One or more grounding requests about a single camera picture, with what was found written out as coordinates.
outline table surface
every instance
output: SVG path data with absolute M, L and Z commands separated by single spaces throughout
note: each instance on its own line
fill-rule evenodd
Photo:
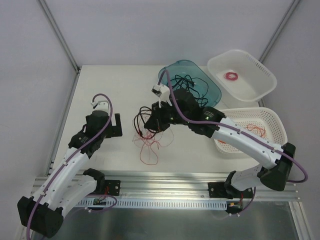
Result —
M 159 98 L 151 89 L 158 80 L 158 73 L 164 66 L 137 65 L 84 65 L 82 66 L 70 110 L 59 143 L 53 168 L 63 159 L 71 137 L 86 123 L 86 116 L 91 114 L 90 102 L 97 93 L 106 94 L 112 102 L 113 112 L 120 113 L 122 137 L 105 139 L 101 148 L 94 153 L 82 169 L 141 172 L 186 172 L 186 173 L 228 173 L 241 171 L 258 163 L 250 157 L 239 157 L 236 154 L 220 153 L 212 139 L 197 135 L 186 126 L 173 125 L 172 144 L 152 149 L 158 156 L 157 165 L 146 165 L 140 160 L 140 142 L 133 142 L 135 130 L 132 125 L 134 116 L 142 106 L 150 107 Z M 201 69 L 208 74 L 207 67 Z M 227 109 L 224 98 L 215 106 L 219 110 Z M 248 105 L 258 107 L 258 103 Z M 163 133 L 160 143 L 166 145 L 172 140 L 170 131 Z M 142 160 L 153 164 L 156 156 L 149 157 L 144 148 Z

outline white bin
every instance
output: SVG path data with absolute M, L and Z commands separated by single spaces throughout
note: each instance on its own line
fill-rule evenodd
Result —
M 277 86 L 276 77 L 246 51 L 229 50 L 211 58 L 207 67 L 211 79 L 222 92 L 222 101 L 229 108 L 248 107 Z M 238 79 L 225 79 L 228 72 L 237 73 Z

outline teal bin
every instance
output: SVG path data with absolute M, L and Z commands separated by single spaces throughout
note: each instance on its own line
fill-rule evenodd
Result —
M 200 107 L 214 107 L 221 99 L 221 91 L 217 85 L 193 61 L 179 60 L 162 68 L 158 74 L 167 69 L 173 90 L 180 88 L 192 93 Z M 168 86 L 167 75 L 164 74 L 161 83 Z

